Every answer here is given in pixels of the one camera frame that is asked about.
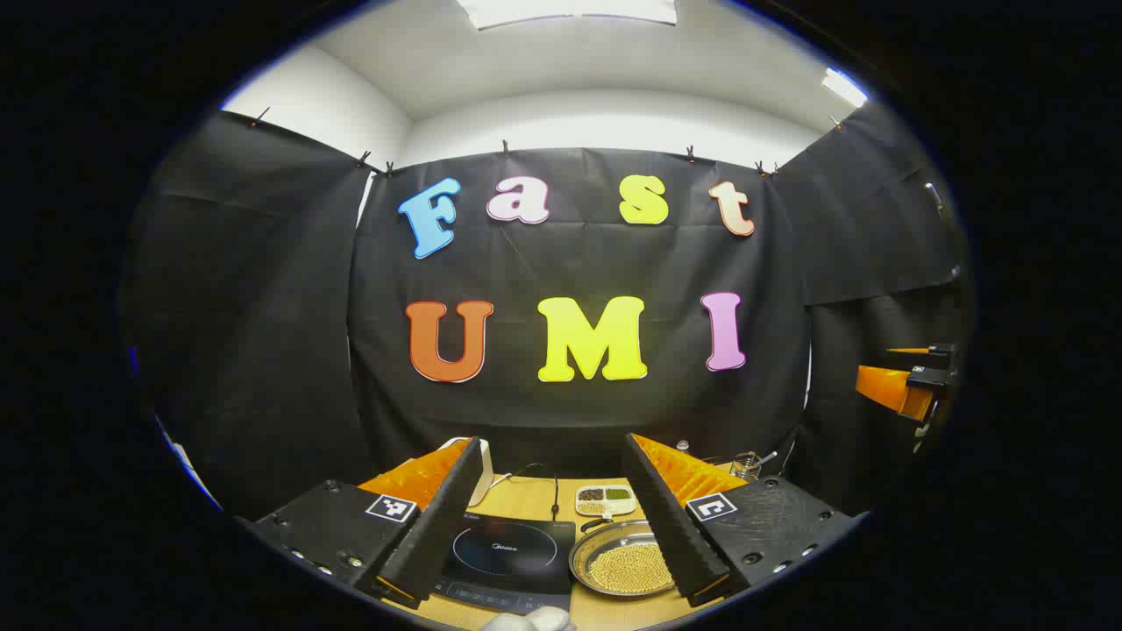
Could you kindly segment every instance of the black backdrop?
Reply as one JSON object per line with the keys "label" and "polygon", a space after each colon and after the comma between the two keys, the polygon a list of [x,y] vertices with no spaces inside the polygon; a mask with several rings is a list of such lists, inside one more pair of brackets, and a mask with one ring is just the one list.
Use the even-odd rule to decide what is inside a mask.
{"label": "black backdrop", "polygon": [[[656,226],[628,225],[619,182],[656,175],[670,216]],[[485,212],[505,177],[549,185],[551,216],[537,225],[497,221]],[[454,239],[423,259],[397,207],[454,177]],[[748,196],[749,237],[732,234],[708,190],[733,182]],[[700,304],[711,292],[742,299],[736,319],[747,364],[709,372],[710,323]],[[595,326],[614,296],[642,299],[640,340],[645,378],[542,383],[546,326],[537,303],[577,301]],[[462,354],[463,300],[487,300],[482,372],[460,384],[431,382],[410,365],[406,304],[438,301],[442,356]],[[545,149],[488,154],[411,166],[378,176],[355,246],[349,328],[362,417],[389,468],[451,436],[491,443],[496,470],[531,461],[568,477],[619,475],[622,436],[690,442],[698,456],[764,452],[780,447],[802,410],[807,321],[798,253],[771,182],[754,170],[650,152]]]}
{"label": "black backdrop", "polygon": [[[947,323],[954,311],[925,324],[934,299],[921,294],[945,292],[955,263],[922,189],[934,170],[876,106],[775,174],[650,152],[548,149],[368,182],[351,156],[249,124],[220,112],[166,161],[135,219],[121,292],[126,340],[156,410],[237,513],[264,514],[325,477],[359,482],[461,435],[488,439],[497,470],[545,461],[562,476],[615,476],[626,431],[684,438],[700,457],[779,450],[769,473],[856,512],[902,467],[909,431],[853,392],[856,365],[875,364],[877,345],[960,332]],[[662,225],[620,217],[619,181],[633,173],[665,184]],[[487,216],[495,185],[514,175],[549,184],[549,220]],[[397,207],[449,176],[462,185],[448,226],[456,239],[419,260]],[[721,181],[747,194],[752,236],[723,225],[707,193]],[[855,302],[890,290],[920,298],[891,313]],[[710,324],[699,301],[716,291],[743,301],[739,369],[705,367]],[[649,375],[540,382],[539,301],[573,298],[595,323],[617,295],[645,302]],[[486,364],[466,383],[431,382],[410,364],[405,305],[448,307],[440,350],[454,359],[463,300],[495,304]],[[817,376],[803,413],[811,337]]]}
{"label": "black backdrop", "polygon": [[120,294],[140,383],[201,479],[252,518],[369,474],[347,367],[347,282],[366,172],[232,115],[156,176]]}

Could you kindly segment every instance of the pink letter i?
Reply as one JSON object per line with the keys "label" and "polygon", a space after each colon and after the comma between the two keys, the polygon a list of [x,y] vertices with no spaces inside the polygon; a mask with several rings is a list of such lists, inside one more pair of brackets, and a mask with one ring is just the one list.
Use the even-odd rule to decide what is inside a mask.
{"label": "pink letter i", "polygon": [[729,292],[701,296],[701,304],[709,311],[712,327],[712,355],[705,363],[710,371],[732,371],[747,362],[741,353],[741,341],[736,335],[736,305],[739,303],[741,296]]}

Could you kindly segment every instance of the tabletop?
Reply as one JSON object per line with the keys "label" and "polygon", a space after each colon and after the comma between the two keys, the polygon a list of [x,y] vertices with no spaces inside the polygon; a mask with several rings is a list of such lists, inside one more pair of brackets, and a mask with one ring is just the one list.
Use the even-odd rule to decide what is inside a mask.
{"label": "tabletop", "polygon": [[[558,521],[574,522],[577,524],[577,540],[580,541],[580,538],[583,537],[580,532],[580,527],[596,518],[583,516],[577,513],[573,507],[577,490],[590,485],[628,483],[626,478],[614,477],[595,479],[559,478],[558,484],[558,504],[560,511],[557,519]],[[636,503],[638,505],[635,511],[626,515],[619,515],[616,521],[644,519],[643,505],[642,503]],[[550,507],[552,505],[552,477],[509,477],[496,484],[487,492],[484,501],[468,509],[468,512],[549,521],[551,519]],[[629,631],[681,618],[695,611],[712,606],[721,600],[717,598],[701,606],[691,607],[677,589],[670,589],[644,598],[620,600],[592,592],[574,579],[569,615],[579,631]],[[393,606],[399,606],[396,603],[388,603]],[[487,622],[498,615],[497,612],[475,607],[459,601],[445,598],[439,594],[432,594],[427,601],[421,603],[417,610],[406,609],[406,611],[443,624],[470,631],[481,629]]]}

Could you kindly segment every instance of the yellow letter m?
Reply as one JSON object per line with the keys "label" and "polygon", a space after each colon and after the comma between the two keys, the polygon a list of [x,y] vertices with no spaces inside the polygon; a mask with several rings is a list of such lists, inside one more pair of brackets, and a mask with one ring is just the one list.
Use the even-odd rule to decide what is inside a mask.
{"label": "yellow letter m", "polygon": [[543,382],[569,382],[576,375],[569,366],[569,351],[586,379],[596,376],[604,354],[604,378],[641,379],[646,376],[646,365],[638,353],[638,314],[643,301],[622,295],[608,301],[594,329],[585,312],[571,298],[548,298],[537,303],[537,311],[545,316],[548,332],[545,367],[537,371]]}

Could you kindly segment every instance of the round metal plate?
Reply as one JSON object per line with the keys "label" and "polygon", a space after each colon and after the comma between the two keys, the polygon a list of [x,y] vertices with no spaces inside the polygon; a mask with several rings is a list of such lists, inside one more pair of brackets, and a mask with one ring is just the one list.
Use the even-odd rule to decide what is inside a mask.
{"label": "round metal plate", "polygon": [[594,530],[572,547],[572,551],[569,552],[569,569],[582,585],[600,594],[620,597],[642,597],[661,594],[662,592],[672,589],[674,587],[674,582],[670,580],[665,586],[647,592],[614,592],[600,585],[595,578],[592,578],[592,574],[590,571],[592,563],[599,558],[600,555],[609,550],[622,548],[624,546],[642,546],[652,543],[657,546],[657,541],[654,539],[654,533],[651,532],[651,527],[647,525],[646,520],[629,520],[614,523],[606,528]]}

